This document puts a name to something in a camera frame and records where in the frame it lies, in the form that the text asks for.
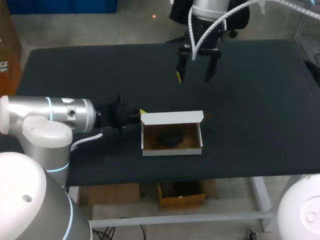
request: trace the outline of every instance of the yellow tape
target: yellow tape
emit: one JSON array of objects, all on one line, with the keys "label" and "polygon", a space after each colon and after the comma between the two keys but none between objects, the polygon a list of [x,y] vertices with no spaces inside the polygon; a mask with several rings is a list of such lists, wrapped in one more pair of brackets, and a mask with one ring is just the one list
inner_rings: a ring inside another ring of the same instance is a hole
[{"label": "yellow tape", "polygon": [[176,73],[176,75],[177,75],[177,77],[178,77],[178,79],[179,79],[179,82],[182,84],[182,80],[181,80],[181,77],[180,77],[180,73],[179,73],[178,71],[175,71],[175,73]]}]

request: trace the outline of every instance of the white cardboard box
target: white cardboard box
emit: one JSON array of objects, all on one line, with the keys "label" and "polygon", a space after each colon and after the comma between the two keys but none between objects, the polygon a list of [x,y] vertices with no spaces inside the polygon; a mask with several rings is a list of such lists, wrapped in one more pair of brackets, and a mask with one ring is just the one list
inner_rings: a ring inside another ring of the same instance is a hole
[{"label": "white cardboard box", "polygon": [[[203,143],[200,123],[203,111],[144,113],[141,115],[141,149],[143,156],[200,155]],[[182,142],[174,148],[162,146],[157,137],[162,131],[179,128],[184,132]]]}]

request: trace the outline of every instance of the box flap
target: box flap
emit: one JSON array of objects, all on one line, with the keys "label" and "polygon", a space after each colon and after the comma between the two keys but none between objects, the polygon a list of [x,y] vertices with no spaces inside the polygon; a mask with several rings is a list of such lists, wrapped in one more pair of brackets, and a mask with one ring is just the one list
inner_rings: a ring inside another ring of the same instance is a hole
[{"label": "box flap", "polygon": [[203,119],[203,111],[156,112],[141,115],[141,122],[144,125],[196,124]]}]

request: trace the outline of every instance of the white cable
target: white cable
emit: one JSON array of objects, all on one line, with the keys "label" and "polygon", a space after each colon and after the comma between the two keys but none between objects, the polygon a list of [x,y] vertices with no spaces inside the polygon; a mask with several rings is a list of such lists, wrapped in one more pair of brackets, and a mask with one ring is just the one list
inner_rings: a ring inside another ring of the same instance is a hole
[{"label": "white cable", "polygon": [[227,31],[227,20],[223,20],[223,28]]},{"label": "white cable", "polygon": [[[192,60],[196,59],[197,56],[197,52],[201,46],[201,44],[204,42],[204,40],[206,39],[206,37],[211,33],[212,30],[214,30],[220,23],[222,23],[225,19],[227,19],[228,17],[230,17],[231,15],[233,15],[234,13],[238,12],[239,10],[254,4],[254,3],[258,3],[260,0],[250,0],[247,1],[237,7],[235,7],[234,9],[232,9],[231,11],[228,11],[226,14],[224,14],[222,17],[220,17],[217,21],[215,21],[206,31],[205,33],[202,35],[202,37],[199,39],[198,43],[196,44],[195,48],[192,48]],[[279,4],[283,4],[289,8],[292,8],[300,13],[306,14],[307,16],[310,16],[312,18],[315,18],[317,20],[320,20],[320,14],[312,12],[308,9],[302,8],[290,1],[287,0],[266,0],[266,1],[270,1],[270,2],[276,2]]]},{"label": "white cable", "polygon": [[193,7],[190,8],[189,11],[189,16],[188,16],[188,27],[189,27],[189,35],[190,35],[190,41],[191,41],[191,50],[193,51],[196,49],[196,42],[195,42],[195,37],[194,37],[194,31],[192,29],[192,9]]},{"label": "white cable", "polygon": [[77,148],[77,145],[82,144],[82,143],[85,143],[85,142],[89,142],[89,141],[92,141],[92,140],[99,139],[99,138],[101,138],[102,136],[103,136],[103,134],[102,134],[102,133],[99,133],[99,134],[97,134],[97,135],[95,135],[95,136],[90,136],[90,137],[81,139],[81,140],[79,140],[79,141],[76,141],[74,144],[72,144],[70,152],[72,152],[73,150],[75,150],[75,149]]}]

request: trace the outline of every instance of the brown box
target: brown box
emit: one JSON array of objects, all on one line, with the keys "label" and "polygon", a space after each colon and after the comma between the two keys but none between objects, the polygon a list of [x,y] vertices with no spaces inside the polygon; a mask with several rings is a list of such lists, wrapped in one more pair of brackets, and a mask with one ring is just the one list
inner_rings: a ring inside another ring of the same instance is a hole
[{"label": "brown box", "polygon": [[21,43],[11,21],[5,0],[0,0],[0,97],[14,95],[21,78]]},{"label": "brown box", "polygon": [[88,205],[124,204],[140,200],[138,183],[89,186]]},{"label": "brown box", "polygon": [[219,198],[216,181],[214,179],[201,180],[200,183],[207,199]]},{"label": "brown box", "polygon": [[[194,182],[183,182],[183,183],[165,183],[168,184],[184,184],[188,185]],[[157,184],[159,206],[165,210],[180,210],[180,209],[192,209],[202,205],[206,200],[206,194],[203,192],[201,184],[198,182],[199,189],[197,193],[181,195],[181,196],[165,196],[166,190],[162,183]]]}]

